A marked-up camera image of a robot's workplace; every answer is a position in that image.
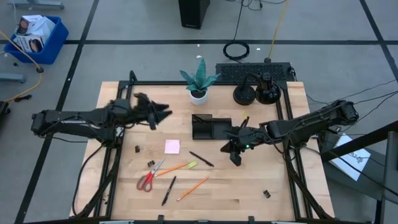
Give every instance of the blue bin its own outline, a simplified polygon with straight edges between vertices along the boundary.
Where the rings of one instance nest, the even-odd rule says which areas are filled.
[[[39,53],[28,53],[37,63],[51,65],[54,63],[55,59],[60,52],[64,41],[67,39],[69,31],[62,24],[61,18],[56,16],[46,16],[51,21],[55,23],[55,27],[50,34],[50,37],[47,39],[47,42],[44,43],[44,48]],[[32,63],[29,58],[27,58],[24,54],[22,54],[18,49],[16,49],[11,43],[7,43],[4,47],[4,51],[12,54],[15,58],[25,63]]]

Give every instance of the wooden table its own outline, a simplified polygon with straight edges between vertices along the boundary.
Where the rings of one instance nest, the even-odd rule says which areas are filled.
[[[117,87],[117,82],[104,82],[97,107],[103,107],[115,99]],[[264,144],[255,150],[242,153],[242,165],[236,167],[229,160],[229,154],[220,152],[226,141],[192,140],[191,114],[195,113],[212,114],[214,118],[232,118],[233,126],[241,124],[244,114],[250,116],[248,126],[252,127],[258,127],[261,122],[278,119],[275,105],[262,105],[257,101],[249,106],[236,104],[232,97],[234,88],[235,86],[211,86],[208,101],[204,105],[195,106],[190,103],[185,86],[134,86],[134,93],[143,92],[151,100],[169,104],[173,114],[161,122],[156,131],[139,125],[126,131],[112,219],[156,220],[158,215],[164,215],[165,220],[245,221],[248,220],[248,216],[254,216],[256,221],[294,220],[285,162],[273,146]],[[290,82],[288,88],[293,115],[297,117],[309,113],[303,83]],[[282,109],[286,118],[284,102]],[[166,139],[180,140],[180,154],[167,155],[159,170],[197,160],[188,153],[189,151],[208,159],[215,166],[210,167],[197,160],[198,165],[192,169],[183,168],[156,177],[151,192],[138,191],[138,178],[149,172],[147,163],[151,160],[159,162],[165,156]],[[89,140],[85,159],[99,145],[99,142]],[[136,145],[140,146],[140,153],[135,153]],[[310,140],[308,146],[318,149],[314,140]],[[104,152],[105,150],[102,150],[95,155],[83,171],[76,198],[77,211],[82,210],[98,188]],[[333,216],[320,156],[303,149],[302,161],[309,191],[325,211]],[[169,199],[161,206],[175,175],[177,180]],[[204,184],[181,201],[176,201],[206,176],[210,178]],[[270,192],[270,198],[263,195],[265,190]],[[297,190],[301,216],[304,217],[302,195],[298,188]]]

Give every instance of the desk lamp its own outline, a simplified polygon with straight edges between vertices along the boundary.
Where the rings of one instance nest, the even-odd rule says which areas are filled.
[[[247,85],[248,78],[251,77],[258,82],[258,86],[254,88]],[[280,88],[273,81],[269,73],[260,75],[247,74],[240,86],[237,86],[233,93],[234,100],[240,105],[250,105],[254,99],[262,104],[273,104],[280,98]]]

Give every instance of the green plant leaf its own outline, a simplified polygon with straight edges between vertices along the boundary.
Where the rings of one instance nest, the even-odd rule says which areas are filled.
[[[189,91],[198,91],[197,86],[195,84],[187,86],[187,90]]]
[[[207,77],[204,84],[202,85],[202,88],[207,88],[207,87],[211,86],[212,84],[214,84],[214,82],[217,81],[218,76],[219,76],[219,74]]]
[[[205,59],[201,59],[200,64],[198,66],[196,81],[198,86],[202,86],[206,79],[206,63]]]
[[[194,84],[194,82],[195,82],[194,79],[190,75],[188,75],[187,72],[180,70],[180,73],[181,73],[182,78],[184,78],[187,81],[188,85]]]

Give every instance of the potted plant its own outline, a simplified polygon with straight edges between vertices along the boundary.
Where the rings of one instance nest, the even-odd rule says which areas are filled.
[[[202,105],[208,98],[208,87],[211,86],[218,78],[218,75],[212,75],[206,78],[205,59],[200,61],[196,74],[192,77],[187,72],[181,71],[181,76],[187,81],[187,90],[190,91],[191,102],[194,105]]]

